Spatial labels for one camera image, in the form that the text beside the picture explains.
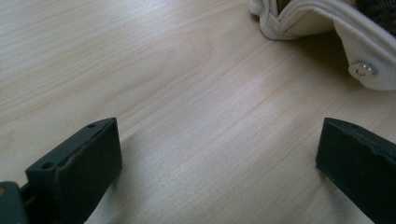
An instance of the canvas bag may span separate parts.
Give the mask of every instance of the canvas bag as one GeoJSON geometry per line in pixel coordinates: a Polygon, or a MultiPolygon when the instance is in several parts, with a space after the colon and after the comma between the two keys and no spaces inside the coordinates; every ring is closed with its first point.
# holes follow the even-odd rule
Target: canvas bag
{"type": "Polygon", "coordinates": [[[347,0],[251,0],[263,34],[292,40],[335,29],[349,63],[348,72],[369,89],[396,90],[396,38],[347,0]]]}

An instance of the tabletop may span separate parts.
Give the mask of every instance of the tabletop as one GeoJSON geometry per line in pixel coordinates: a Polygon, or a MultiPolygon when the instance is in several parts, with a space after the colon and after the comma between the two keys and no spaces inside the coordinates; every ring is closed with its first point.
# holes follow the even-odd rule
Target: tabletop
{"type": "Polygon", "coordinates": [[[324,118],[396,142],[396,92],[336,33],[266,39],[248,0],[0,3],[0,180],[117,118],[123,169],[87,223],[372,223],[317,168],[324,118]]]}

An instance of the black robotic claw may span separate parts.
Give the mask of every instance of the black robotic claw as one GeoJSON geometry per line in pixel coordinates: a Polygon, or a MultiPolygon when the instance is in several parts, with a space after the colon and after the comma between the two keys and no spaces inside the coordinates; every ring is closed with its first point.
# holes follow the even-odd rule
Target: black robotic claw
{"type": "Polygon", "coordinates": [[[375,223],[396,223],[396,145],[362,127],[325,119],[317,167],[375,223]]]}
{"type": "Polygon", "coordinates": [[[121,170],[116,119],[96,121],[27,170],[21,189],[0,183],[0,223],[83,223],[121,170]]]}

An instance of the button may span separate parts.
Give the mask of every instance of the button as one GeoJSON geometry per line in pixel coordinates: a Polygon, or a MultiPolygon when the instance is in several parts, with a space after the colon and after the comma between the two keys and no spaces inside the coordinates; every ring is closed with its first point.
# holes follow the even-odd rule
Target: button
{"type": "Polygon", "coordinates": [[[348,71],[355,78],[370,78],[375,75],[374,68],[368,63],[353,63],[348,71]]]}

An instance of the light wood surface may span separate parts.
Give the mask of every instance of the light wood surface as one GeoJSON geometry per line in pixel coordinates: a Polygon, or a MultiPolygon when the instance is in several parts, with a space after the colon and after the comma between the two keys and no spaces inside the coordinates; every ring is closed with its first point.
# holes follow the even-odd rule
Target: light wood surface
{"type": "Polygon", "coordinates": [[[110,117],[123,170],[87,223],[371,223],[315,168],[322,121],[396,142],[396,92],[336,34],[270,41],[248,0],[2,1],[0,180],[110,117]]]}

